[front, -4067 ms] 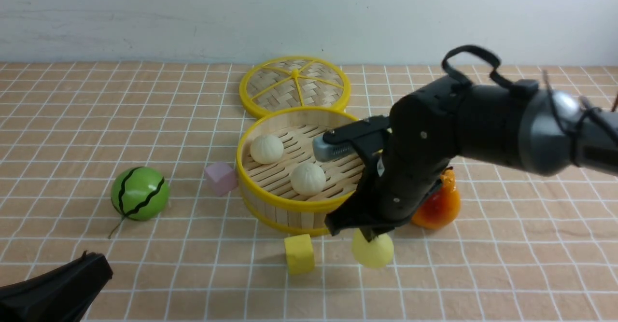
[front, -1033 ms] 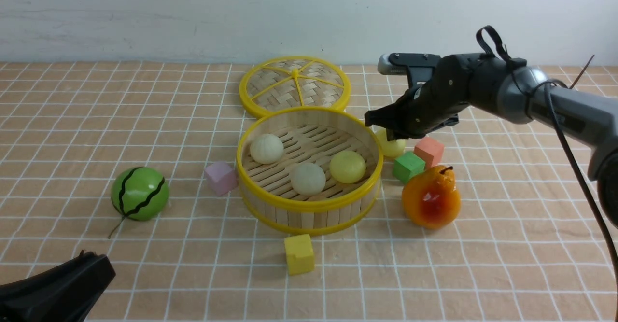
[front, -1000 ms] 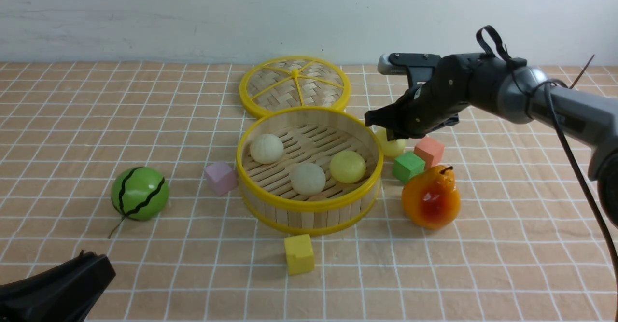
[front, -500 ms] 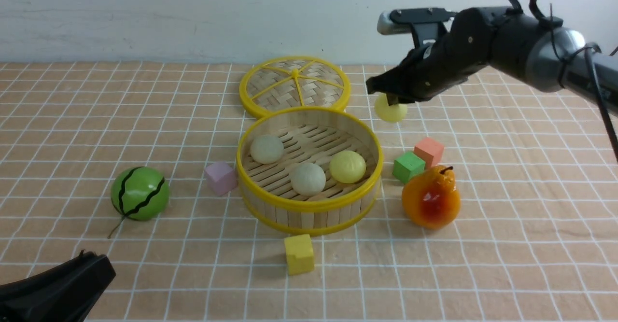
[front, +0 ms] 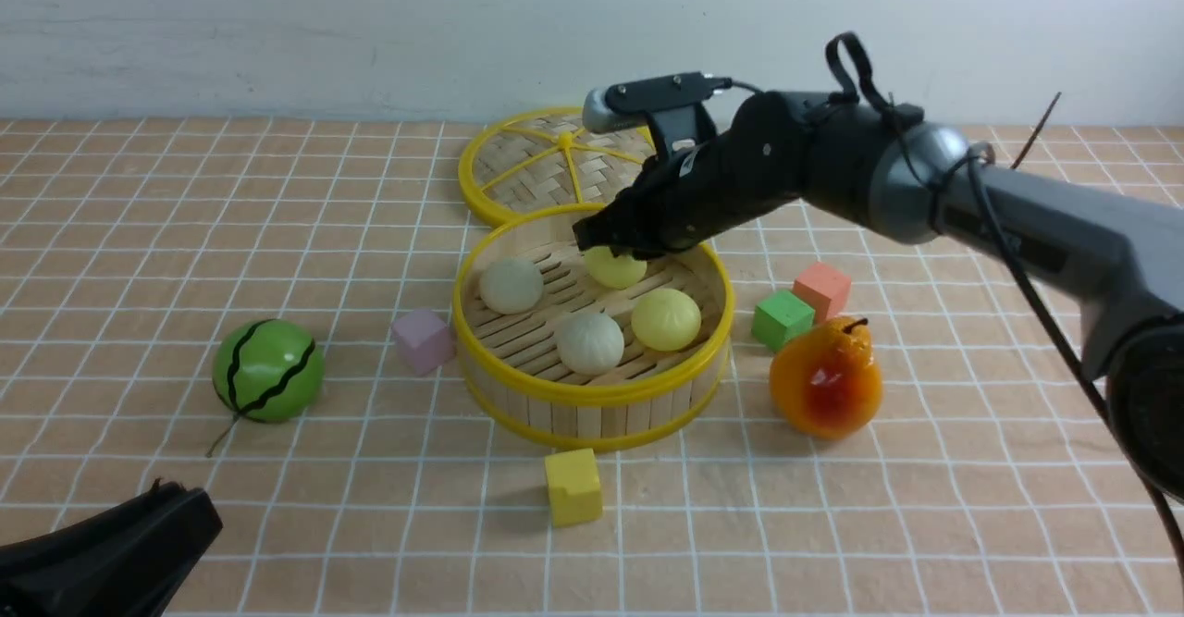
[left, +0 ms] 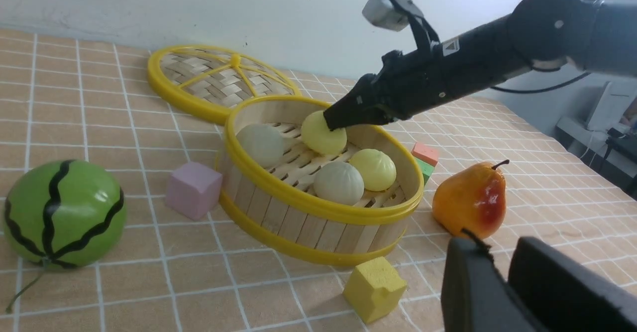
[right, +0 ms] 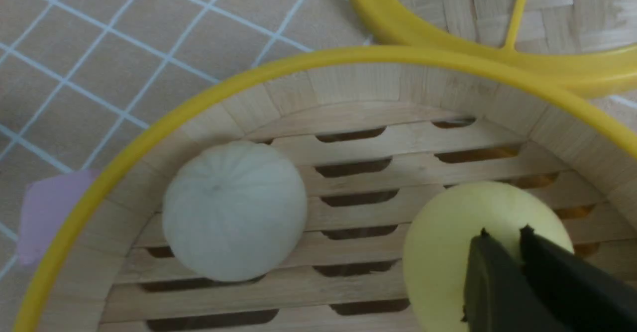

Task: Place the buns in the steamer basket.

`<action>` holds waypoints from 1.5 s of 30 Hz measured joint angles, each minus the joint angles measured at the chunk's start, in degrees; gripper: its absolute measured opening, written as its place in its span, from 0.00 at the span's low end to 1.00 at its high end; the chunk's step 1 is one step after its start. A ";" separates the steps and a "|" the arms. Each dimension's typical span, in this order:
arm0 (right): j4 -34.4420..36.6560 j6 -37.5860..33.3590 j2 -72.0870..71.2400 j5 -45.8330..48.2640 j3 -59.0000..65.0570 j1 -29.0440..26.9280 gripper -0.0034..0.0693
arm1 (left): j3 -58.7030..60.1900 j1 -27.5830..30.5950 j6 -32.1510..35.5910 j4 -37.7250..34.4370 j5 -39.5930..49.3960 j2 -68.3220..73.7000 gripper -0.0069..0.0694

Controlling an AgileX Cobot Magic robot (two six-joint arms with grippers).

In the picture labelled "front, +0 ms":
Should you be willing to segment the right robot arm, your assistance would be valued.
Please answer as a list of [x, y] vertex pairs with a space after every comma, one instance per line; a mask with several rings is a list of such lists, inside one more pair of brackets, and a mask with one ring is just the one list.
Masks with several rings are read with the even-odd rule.
[[646, 126], [657, 156], [575, 245], [651, 259], [803, 201], [892, 242], [945, 237], [1079, 306], [1070, 372], [1106, 380], [1101, 416], [1150, 486], [1180, 499], [1180, 208], [999, 167], [960, 131], [892, 130], [838, 92], [749, 95], [716, 133], [694, 99], [588, 94], [588, 131]]

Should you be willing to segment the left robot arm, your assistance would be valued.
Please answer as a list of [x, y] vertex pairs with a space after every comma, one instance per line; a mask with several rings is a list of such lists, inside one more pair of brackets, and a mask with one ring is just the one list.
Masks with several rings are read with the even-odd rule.
[[161, 616], [223, 532], [202, 487], [156, 478], [135, 499], [5, 545], [4, 616]]

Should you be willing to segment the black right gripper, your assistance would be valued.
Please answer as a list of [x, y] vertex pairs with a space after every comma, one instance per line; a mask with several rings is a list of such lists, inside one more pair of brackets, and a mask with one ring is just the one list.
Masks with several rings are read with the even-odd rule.
[[573, 225], [581, 251], [609, 245], [614, 257], [673, 257], [758, 219], [805, 191], [799, 139], [748, 139], [726, 131], [709, 143], [650, 158], [633, 184]]

